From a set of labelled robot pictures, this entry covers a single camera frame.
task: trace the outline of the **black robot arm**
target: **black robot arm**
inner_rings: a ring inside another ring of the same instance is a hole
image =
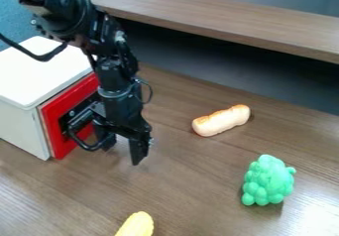
[[[151,126],[142,117],[138,61],[117,21],[97,9],[90,0],[19,0],[34,14],[32,24],[43,35],[63,41],[54,51],[35,56],[0,34],[0,40],[30,57],[47,61],[75,42],[87,55],[99,80],[97,95],[73,117],[61,117],[65,134],[87,151],[109,149],[115,134],[129,139],[133,165],[148,154]],[[92,122],[98,141],[87,145],[76,133]]]

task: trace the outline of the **black cable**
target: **black cable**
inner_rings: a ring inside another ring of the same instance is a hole
[[[37,55],[33,54],[32,52],[28,51],[27,49],[25,49],[24,47],[20,46],[16,42],[11,41],[10,39],[6,38],[1,33],[0,33],[0,40],[2,40],[4,43],[9,45],[10,47],[13,47],[16,50],[19,50],[20,52],[24,53],[25,55],[29,56],[30,58],[33,58],[33,59],[38,60],[38,61],[49,61],[50,59],[55,57],[57,54],[62,52],[68,45],[68,42],[63,42],[60,46],[56,47],[55,49],[53,49],[49,53],[46,53],[46,54],[41,55],[41,56],[37,56]]]
[[[149,99],[148,99],[147,101],[145,101],[145,102],[142,101],[141,98],[138,97],[138,96],[135,96],[135,98],[136,98],[140,103],[142,103],[142,104],[144,104],[144,105],[150,103],[151,100],[152,100],[152,98],[153,98],[153,89],[152,89],[152,87],[150,86],[150,84],[147,83],[145,80],[142,80],[142,79],[139,79],[139,78],[138,78],[138,79],[135,79],[135,81],[136,81],[135,84],[139,84],[139,83],[145,84],[146,86],[149,87],[149,90],[150,90],[150,96],[149,96]]]

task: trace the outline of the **red panel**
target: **red panel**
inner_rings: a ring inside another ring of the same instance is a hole
[[[62,134],[58,118],[91,95],[97,86],[98,80],[94,73],[91,73],[41,107],[47,137],[56,159],[62,159],[76,147],[74,141]],[[92,131],[92,125],[88,124],[77,135],[81,139],[86,139]]]

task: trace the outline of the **wooden table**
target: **wooden table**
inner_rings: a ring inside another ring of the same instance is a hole
[[[139,210],[154,217],[155,236],[338,235],[338,117],[151,67],[142,76],[155,90],[144,110],[155,144],[137,167],[125,140],[48,162],[0,141],[2,236],[114,235]],[[212,138],[192,132],[193,118],[237,103],[253,109],[246,125]],[[297,169],[283,204],[240,202],[260,154]]]
[[[339,63],[339,18],[231,0],[92,0],[146,24]]]

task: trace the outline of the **white box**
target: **white box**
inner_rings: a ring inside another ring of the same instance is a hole
[[[42,55],[59,45],[42,37],[21,43]],[[47,160],[51,156],[38,106],[92,72],[87,57],[68,46],[48,62],[10,48],[0,52],[0,138]]]

